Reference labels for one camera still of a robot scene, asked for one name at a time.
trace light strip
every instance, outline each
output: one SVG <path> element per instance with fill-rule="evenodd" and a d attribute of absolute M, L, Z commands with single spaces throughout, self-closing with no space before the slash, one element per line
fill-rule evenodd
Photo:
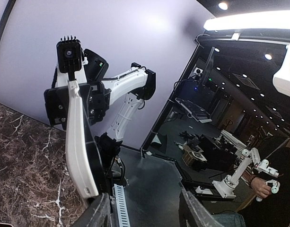
<path fill-rule="evenodd" d="M 232 29 L 290 29 L 290 10 L 245 13 L 209 19 L 203 26 L 208 31 Z"/>

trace camera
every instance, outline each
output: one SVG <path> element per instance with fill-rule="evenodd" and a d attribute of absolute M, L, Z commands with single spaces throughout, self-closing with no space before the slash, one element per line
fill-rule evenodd
<path fill-rule="evenodd" d="M 61 39 L 56 45 L 59 70 L 61 73 L 72 74 L 82 69 L 84 54 L 81 43 L 76 37 Z"/>
<path fill-rule="evenodd" d="M 195 73 L 196 75 L 202 73 L 202 69 L 198 68 L 198 67 L 195 67 L 195 69 L 193 70 L 193 73 Z"/>

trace brown marble countertop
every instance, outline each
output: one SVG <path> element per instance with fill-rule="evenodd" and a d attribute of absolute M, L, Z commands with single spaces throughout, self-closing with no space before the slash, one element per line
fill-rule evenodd
<path fill-rule="evenodd" d="M 0 222 L 65 227 L 83 211 L 66 167 L 65 132 L 0 104 Z"/>

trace white wall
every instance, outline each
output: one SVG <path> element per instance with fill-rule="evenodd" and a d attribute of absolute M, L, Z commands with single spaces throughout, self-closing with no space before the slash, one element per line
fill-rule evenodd
<path fill-rule="evenodd" d="M 0 45 L 0 102 L 48 123 L 43 92 L 51 87 L 56 43 L 74 35 L 109 63 L 106 77 L 132 62 L 157 74 L 157 90 L 129 124 L 124 144 L 139 148 L 168 99 L 192 52 L 193 39 L 212 15 L 196 0 L 17 1 Z M 110 107 L 106 131 L 122 104 Z"/>

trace ceiling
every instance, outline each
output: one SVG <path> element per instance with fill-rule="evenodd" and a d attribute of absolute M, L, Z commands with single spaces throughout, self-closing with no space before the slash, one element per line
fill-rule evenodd
<path fill-rule="evenodd" d="M 230 82 L 230 87 L 226 87 L 228 84 L 222 85 L 219 79 L 218 85 L 223 86 L 227 93 L 239 100 L 248 114 L 254 117 L 257 115 L 258 118 L 262 116 L 260 120 L 265 124 L 268 121 L 268 126 L 272 123 L 273 129 L 279 125 L 277 128 L 282 132 L 286 133 L 284 128 L 290 131 L 290 97 L 279 93 L 272 84 L 273 75 L 283 62 L 286 53 L 285 45 L 232 41 L 228 37 L 233 33 L 213 31 L 207 33 L 210 36 L 199 37 L 199 43 L 205 47 L 201 58 L 204 60 L 208 58 L 211 47 L 219 49 L 219 52 L 214 51 L 213 54 L 213 68 L 223 76 L 223 79 Z M 240 39 L 243 40 L 245 37 L 255 37 L 256 40 L 263 37 L 265 40 L 290 42 L 290 31 L 245 31 Z M 272 56 L 271 60 L 265 58 L 264 55 L 267 53 Z M 242 100 L 241 96 L 246 96 L 248 100 Z"/>
<path fill-rule="evenodd" d="M 289 10 L 290 0 L 197 0 L 216 17 L 241 13 Z M 219 8 L 219 3 L 225 2 L 227 10 Z"/>
<path fill-rule="evenodd" d="M 198 0 L 198 2 L 215 17 L 290 10 L 290 0 Z M 227 10 L 219 7 L 221 2 L 226 3 Z M 258 118 L 262 116 L 260 119 L 262 122 L 266 124 L 268 121 L 268 126 L 278 128 L 278 131 L 287 133 L 284 128 L 290 131 L 290 97 L 279 93 L 272 84 L 273 75 L 281 67 L 286 53 L 285 43 L 290 43 L 290 30 L 243 30 L 238 42 L 231 40 L 234 31 L 210 31 L 206 34 L 210 36 L 198 38 L 199 43 L 205 47 L 201 58 L 207 59 L 213 46 L 220 50 L 214 52 L 214 70 L 222 77 L 217 78 L 215 82 L 222 86 L 222 79 L 228 81 L 229 84 L 224 85 L 224 91 L 239 101 L 247 114 L 254 117 L 257 115 Z M 256 39 L 258 42 L 241 41 L 242 38 Z M 271 60 L 265 58 L 266 53 L 272 56 Z M 251 79 L 246 81 L 246 84 L 253 82 L 259 89 L 242 83 L 238 78 L 245 79 L 243 74 L 247 75 L 247 79 Z"/>

